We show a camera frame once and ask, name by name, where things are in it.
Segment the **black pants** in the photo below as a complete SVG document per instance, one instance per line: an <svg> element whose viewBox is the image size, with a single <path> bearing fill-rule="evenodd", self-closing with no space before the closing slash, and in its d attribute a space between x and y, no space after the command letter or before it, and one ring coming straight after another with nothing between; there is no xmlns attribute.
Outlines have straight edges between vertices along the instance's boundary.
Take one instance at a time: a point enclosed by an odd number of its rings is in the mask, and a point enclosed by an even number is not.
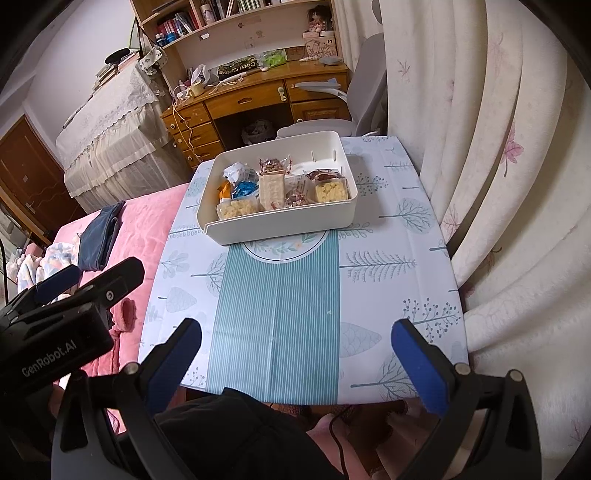
<svg viewBox="0 0 591 480"><path fill-rule="evenodd" d="M230 388L156 415L155 421L199 480L344 478L294 418ZM131 441L120 443L132 470L148 478Z"/></svg>

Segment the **blue snack wrapper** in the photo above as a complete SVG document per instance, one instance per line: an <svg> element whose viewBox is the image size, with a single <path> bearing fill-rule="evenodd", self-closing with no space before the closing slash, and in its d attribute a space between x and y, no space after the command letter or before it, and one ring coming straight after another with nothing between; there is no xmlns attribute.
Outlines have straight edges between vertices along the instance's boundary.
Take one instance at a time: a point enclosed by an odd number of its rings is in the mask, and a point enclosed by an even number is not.
<svg viewBox="0 0 591 480"><path fill-rule="evenodd" d="M246 195L250 195L258 188L258 185L253 181L242 181L234 188L232 192L232 199L237 199L240 197L244 197Z"/></svg>

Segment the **desk drawer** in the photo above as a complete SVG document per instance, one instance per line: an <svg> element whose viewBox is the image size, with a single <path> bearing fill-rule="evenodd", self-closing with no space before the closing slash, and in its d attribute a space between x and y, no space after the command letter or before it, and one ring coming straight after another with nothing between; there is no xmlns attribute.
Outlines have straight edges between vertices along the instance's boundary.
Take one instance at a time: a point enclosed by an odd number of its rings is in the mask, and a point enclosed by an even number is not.
<svg viewBox="0 0 591 480"><path fill-rule="evenodd" d="M306 77L296 77L286 79L287 93L292 102L305 102L307 100L318 100L321 98L335 98L334 95L328 93L306 92L300 88L296 88L296 83L300 82L328 82L330 79L336 79L340 83L340 90L347 91L349 82L346 73L322 73L320 75L308 75Z"/></svg>
<svg viewBox="0 0 591 480"><path fill-rule="evenodd" d="M308 120L319 120L321 118L342 118L343 120L351 120L347 104L335 97L328 100L292 103L291 113L294 117L294 122L306 122Z"/></svg>
<svg viewBox="0 0 591 480"><path fill-rule="evenodd" d="M193 130L185 130L182 133L177 132L173 137L177 146L181 150L188 150L190 148L189 141L193 147L199 147L219 140L211 122L198 125L197 127L194 127Z"/></svg>
<svg viewBox="0 0 591 480"><path fill-rule="evenodd" d="M287 101L285 92L282 94L279 91L279 89L283 88L283 82L281 80L266 82L206 100L205 105L212 118L221 118L262 106L284 103Z"/></svg>
<svg viewBox="0 0 591 480"><path fill-rule="evenodd" d="M196 147L193 151L185 150L183 155L187 158L189 166L195 168L202 161L213 160L223 151L222 143L218 141L202 145L201 147Z"/></svg>
<svg viewBox="0 0 591 480"><path fill-rule="evenodd" d="M185 131L189 128L209 122L209 115L202 103L196 103L180 110L173 115L163 119L168 131L174 135L179 131Z"/></svg>

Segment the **white storage box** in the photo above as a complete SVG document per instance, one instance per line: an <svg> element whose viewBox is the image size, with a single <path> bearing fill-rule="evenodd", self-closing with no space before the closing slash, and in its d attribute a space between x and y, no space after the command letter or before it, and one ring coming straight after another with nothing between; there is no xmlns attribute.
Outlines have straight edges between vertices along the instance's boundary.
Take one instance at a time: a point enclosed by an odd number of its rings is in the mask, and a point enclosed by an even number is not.
<svg viewBox="0 0 591 480"><path fill-rule="evenodd" d="M291 155L293 163L292 175L310 172L317 168L339 170L347 179L349 200L254 213L227 220L218 218L217 188L224 180L222 177L224 169L236 162L241 162L259 171L259 159L283 160L288 155ZM318 132L280 138L219 154L213 161L203 198L197 210L197 223L205 234L218 244L229 245L275 236L344 228L353 222L356 203L357 187L339 135L336 132Z"/></svg>

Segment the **screw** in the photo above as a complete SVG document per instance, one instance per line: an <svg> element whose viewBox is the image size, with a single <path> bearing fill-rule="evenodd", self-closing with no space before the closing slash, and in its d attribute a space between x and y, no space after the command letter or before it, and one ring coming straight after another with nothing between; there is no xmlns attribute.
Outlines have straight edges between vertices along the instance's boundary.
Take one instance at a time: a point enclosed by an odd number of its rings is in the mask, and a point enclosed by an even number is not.
<svg viewBox="0 0 591 480"><path fill-rule="evenodd" d="M523 374L519 370L511 370L509 376L516 382L521 382L523 380Z"/></svg>
<svg viewBox="0 0 591 480"><path fill-rule="evenodd" d="M139 363L138 362L130 362L123 367L123 372L125 375L134 375L139 370Z"/></svg>
<svg viewBox="0 0 591 480"><path fill-rule="evenodd" d="M470 372L472 372L470 365L466 365L463 363L456 364L454 367L456 369L456 372L460 375L470 375Z"/></svg>

